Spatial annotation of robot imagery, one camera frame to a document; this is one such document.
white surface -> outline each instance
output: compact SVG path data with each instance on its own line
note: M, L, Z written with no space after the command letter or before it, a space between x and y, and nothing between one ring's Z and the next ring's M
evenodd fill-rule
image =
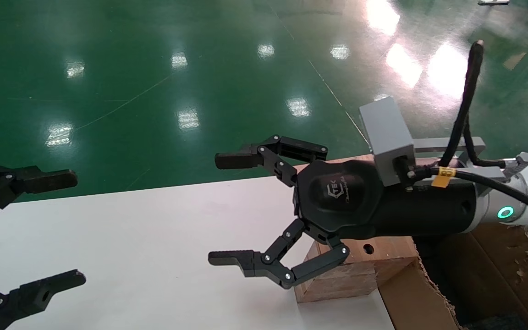
M297 305L268 278L214 267L213 250L264 251L293 220L292 190L273 177L9 205L0 213L0 291L78 268L11 330L394 330L378 291ZM312 240L285 256L300 263Z

gray box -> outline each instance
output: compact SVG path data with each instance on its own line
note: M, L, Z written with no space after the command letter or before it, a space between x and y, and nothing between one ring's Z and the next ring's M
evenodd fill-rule
M415 164L413 138L402 114L394 101L388 97L360 107L362 130L370 144L374 162L385 187L400 183L392 161L406 156Z

yellow cable tag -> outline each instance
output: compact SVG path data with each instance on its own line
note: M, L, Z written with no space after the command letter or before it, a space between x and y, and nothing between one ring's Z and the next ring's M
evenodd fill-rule
M440 167L440 173L431 182L432 187L447 188L449 180L455 177L455 169L449 167Z

green floor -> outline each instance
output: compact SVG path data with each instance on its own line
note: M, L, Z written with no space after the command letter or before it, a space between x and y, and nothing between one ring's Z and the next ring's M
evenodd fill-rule
M485 156L528 151L528 1L0 1L0 165L73 169L56 198L264 176L216 152L282 134L368 153L358 107L396 98L448 136L470 44Z

hole in wooden block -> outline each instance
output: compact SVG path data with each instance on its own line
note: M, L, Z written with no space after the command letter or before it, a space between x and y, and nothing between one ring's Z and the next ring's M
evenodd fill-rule
M364 252L372 254L374 253L374 247L370 244L364 244Z

